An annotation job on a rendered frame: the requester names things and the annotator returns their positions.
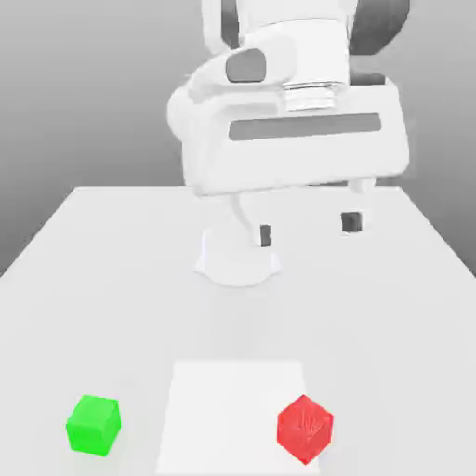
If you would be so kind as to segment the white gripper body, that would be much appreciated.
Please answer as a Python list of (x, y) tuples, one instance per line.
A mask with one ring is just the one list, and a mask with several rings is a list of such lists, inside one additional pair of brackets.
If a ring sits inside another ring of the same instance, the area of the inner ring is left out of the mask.
[(274, 91), (192, 105), (180, 134), (187, 185), (202, 195), (396, 176), (409, 163), (397, 86), (351, 86), (332, 108), (285, 109)]

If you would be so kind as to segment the small green cube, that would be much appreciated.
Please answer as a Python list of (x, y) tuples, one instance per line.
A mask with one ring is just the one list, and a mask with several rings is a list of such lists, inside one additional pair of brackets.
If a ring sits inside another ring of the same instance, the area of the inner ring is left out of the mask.
[(115, 399), (83, 395), (66, 421), (70, 448), (79, 453), (106, 456), (122, 427)]

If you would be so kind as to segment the small red cube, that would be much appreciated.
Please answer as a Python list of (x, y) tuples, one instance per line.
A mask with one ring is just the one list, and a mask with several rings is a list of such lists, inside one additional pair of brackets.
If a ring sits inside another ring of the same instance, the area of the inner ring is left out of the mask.
[(277, 443), (304, 465), (310, 464), (331, 443), (334, 415), (301, 395), (277, 417)]

